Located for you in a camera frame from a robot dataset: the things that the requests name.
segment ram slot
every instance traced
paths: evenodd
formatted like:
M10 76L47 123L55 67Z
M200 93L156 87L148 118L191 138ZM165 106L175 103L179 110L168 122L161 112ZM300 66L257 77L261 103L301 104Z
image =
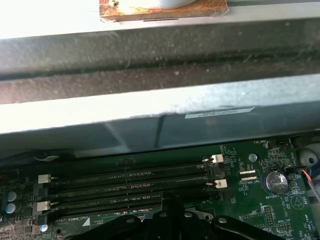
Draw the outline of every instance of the ram slot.
M147 181L174 176L192 176L197 174L209 174L214 164L188 164L175 167L148 168L143 170L123 171L108 174L96 174L89 176L67 177L52 181L49 186L58 189L76 189L90 186L103 186L135 181Z
M63 219L63 218L76 218L76 217L91 217L96 215L109 215L110 217L118 217L120 215L124 214L134 214L137 216L142 216L147 212L153 211L153 210L159 210L161 208L161 204L151 204L151 205L144 205L139 207L130 207L130 208L121 208L116 210L109 210L109 211L96 211L96 212L90 212L90 213L76 213L72 215L65 215L65 216L58 216L57 219Z
M209 200L211 196L211 193L206 188L185 188L174 192L179 193L181 198L186 201ZM68 203L53 208L51 212L55 212L56 216L58 215L58 217L61 218L72 215L155 206L160 205L161 199L162 192L146 193L130 197Z
M57 194L50 195L47 200L55 202L75 202L81 200L99 199L103 197L116 197L127 194L139 194L153 191L165 191L183 187L205 186L208 180L207 176L199 174L188 178L173 178L166 180L144 181L128 184L117 184L109 186L100 186L92 188L83 188L81 190L61 191Z

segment white object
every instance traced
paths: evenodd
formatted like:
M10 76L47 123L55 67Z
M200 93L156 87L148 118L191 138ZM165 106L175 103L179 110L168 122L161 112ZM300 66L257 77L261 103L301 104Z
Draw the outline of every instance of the white object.
M143 9L176 9L188 4L192 4L196 0L129 0L129 5Z
M216 184L215 187L217 189L225 189L228 187L227 180L225 180L225 179L215 180L214 182Z
M85 226L90 226L90 217L88 217L88 219L84 222L84 224L82 224L82 227Z
M51 174L43 174L38 176L38 184L46 184L51 182Z
M250 180L256 180L256 179L257 179L256 176L250 176L250 177L241 178L241 181L250 181Z
M41 212L41 211L47 211L50 209L50 201L40 201L40 202L37 202L37 205L36 205L36 210L38 212Z
M212 162L214 164L223 163L224 162L224 156L222 154L212 155L211 159L212 159Z
M256 170L240 171L239 173L240 173L240 175L243 175L243 174L255 174Z
M249 113L253 109L255 108L250 107L250 108L241 108L241 109L208 111L208 112L202 112L202 113L189 113L185 115L185 119L196 119L196 118L205 118L205 117L230 115L230 114L243 114L243 113Z

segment cork pad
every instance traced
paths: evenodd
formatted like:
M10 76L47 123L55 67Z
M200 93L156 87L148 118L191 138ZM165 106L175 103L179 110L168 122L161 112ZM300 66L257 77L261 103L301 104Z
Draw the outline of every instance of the cork pad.
M169 10L152 10L132 7L126 4L122 5L121 0L100 0L100 18L102 21L124 22L138 20L210 17L223 16L227 12L227 0L197 0L187 6Z

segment white label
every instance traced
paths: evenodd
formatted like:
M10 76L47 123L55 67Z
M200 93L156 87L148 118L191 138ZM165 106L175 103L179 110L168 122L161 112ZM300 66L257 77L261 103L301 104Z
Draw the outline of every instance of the white label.
M82 227L85 227L85 226L90 226L90 217L82 225Z
M240 108L240 109L230 109L230 110L219 110L219 111L208 111L202 113L190 113L185 115L185 119L196 119L196 118L204 118L204 117L212 117L212 116L220 116L220 115L229 115L229 114L243 114L251 112L254 107L251 108Z

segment motherboard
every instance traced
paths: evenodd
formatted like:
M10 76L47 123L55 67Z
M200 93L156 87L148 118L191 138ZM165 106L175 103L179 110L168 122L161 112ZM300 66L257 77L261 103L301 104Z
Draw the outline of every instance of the motherboard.
M289 138L249 140L0 169L0 240L70 240L121 215L226 215L287 240L318 235Z

